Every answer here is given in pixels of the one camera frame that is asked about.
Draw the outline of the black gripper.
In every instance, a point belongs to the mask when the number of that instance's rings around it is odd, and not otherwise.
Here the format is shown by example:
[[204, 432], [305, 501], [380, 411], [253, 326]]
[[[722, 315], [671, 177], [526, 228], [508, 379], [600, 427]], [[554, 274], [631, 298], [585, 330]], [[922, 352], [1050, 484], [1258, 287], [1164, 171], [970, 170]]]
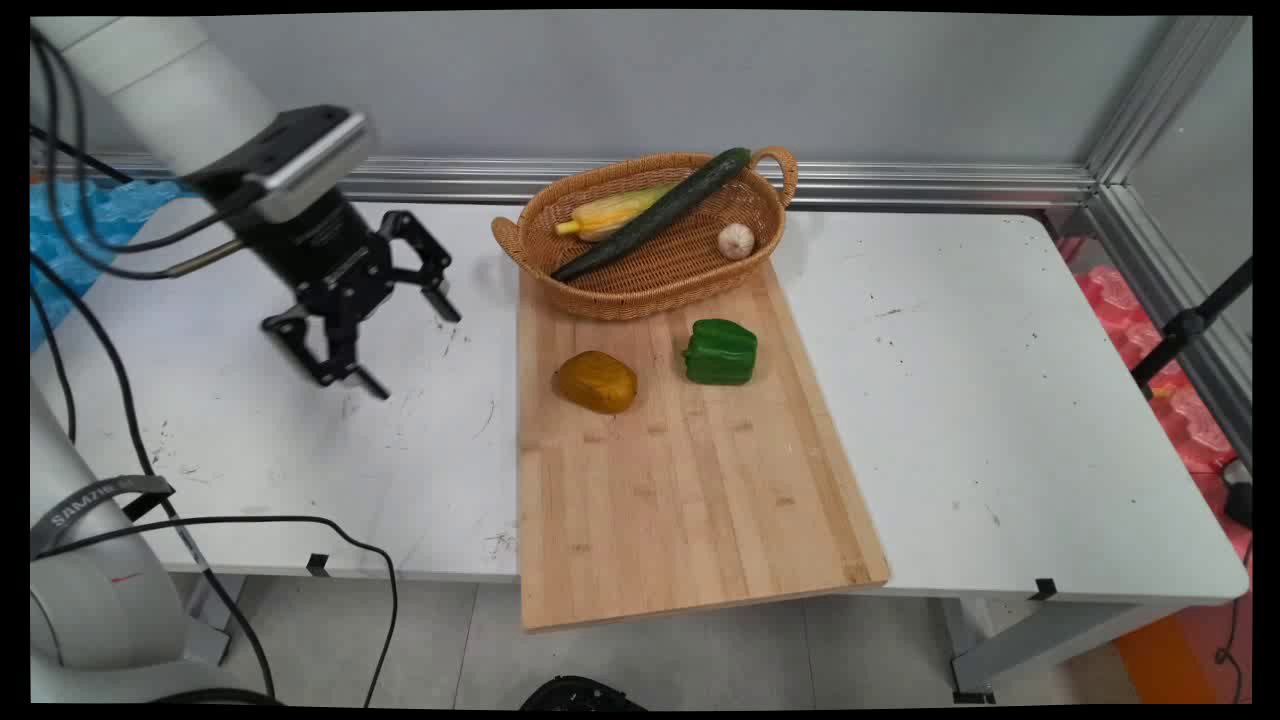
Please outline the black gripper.
[[[390, 297], [393, 284], [419, 287], [443, 322], [462, 319], [447, 297], [452, 256], [411, 211], [385, 213], [375, 233], [339, 190], [330, 190], [288, 222], [244, 211], [232, 219], [232, 229], [294, 293], [298, 305], [262, 319], [261, 331], [317, 386], [355, 378], [375, 398], [390, 397], [358, 361], [357, 343], [358, 322]], [[390, 266], [389, 242], [396, 240], [416, 254], [417, 268]], [[307, 345], [315, 318], [323, 320], [324, 357]]]

